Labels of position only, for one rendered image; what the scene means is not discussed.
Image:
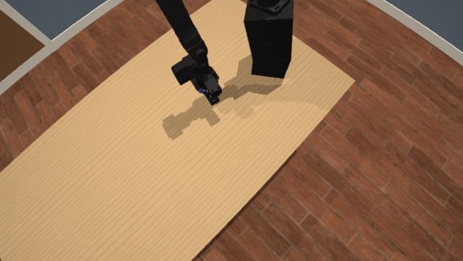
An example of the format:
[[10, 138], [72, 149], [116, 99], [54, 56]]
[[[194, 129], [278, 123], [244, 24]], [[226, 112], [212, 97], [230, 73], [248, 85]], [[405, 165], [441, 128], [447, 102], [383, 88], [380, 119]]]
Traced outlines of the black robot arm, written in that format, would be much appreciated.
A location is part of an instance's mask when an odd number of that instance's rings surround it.
[[[155, 0], [170, 23], [182, 47], [189, 53], [171, 67], [180, 85], [196, 77], [200, 87], [205, 87], [211, 98], [222, 93], [215, 80], [215, 72], [209, 66], [208, 49], [194, 26], [182, 0]], [[249, 0], [249, 7], [277, 16], [290, 0]], [[194, 72], [195, 71], [195, 72]], [[197, 76], [200, 75], [200, 76]], [[208, 73], [208, 74], [207, 74]], [[203, 76], [207, 74], [206, 76]], [[201, 77], [202, 76], [202, 77]]]

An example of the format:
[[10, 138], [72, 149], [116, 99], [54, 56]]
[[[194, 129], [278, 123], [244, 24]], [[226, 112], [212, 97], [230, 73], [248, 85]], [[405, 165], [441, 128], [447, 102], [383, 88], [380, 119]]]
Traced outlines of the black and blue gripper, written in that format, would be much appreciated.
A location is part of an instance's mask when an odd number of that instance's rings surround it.
[[[211, 66], [210, 66], [210, 67], [211, 67]], [[211, 67], [211, 68], [212, 68], [212, 67]], [[212, 69], [213, 69], [213, 68], [212, 68]], [[214, 69], [213, 69], [213, 71], [214, 71]], [[214, 72], [215, 72], [215, 71], [214, 71]], [[218, 74], [215, 72], [215, 80], [218, 82], [217, 79], [219, 80], [219, 76], [218, 76]], [[194, 87], [196, 88], [196, 91], [199, 91], [199, 93], [203, 93], [203, 94], [204, 94], [204, 90], [205, 90], [206, 88], [205, 88], [205, 87], [202, 87], [202, 88], [201, 88], [201, 87], [198, 85], [198, 83], [197, 83], [197, 81], [196, 81], [196, 78], [193, 78], [193, 79], [190, 80], [190, 81], [191, 81], [191, 83], [194, 85]]]

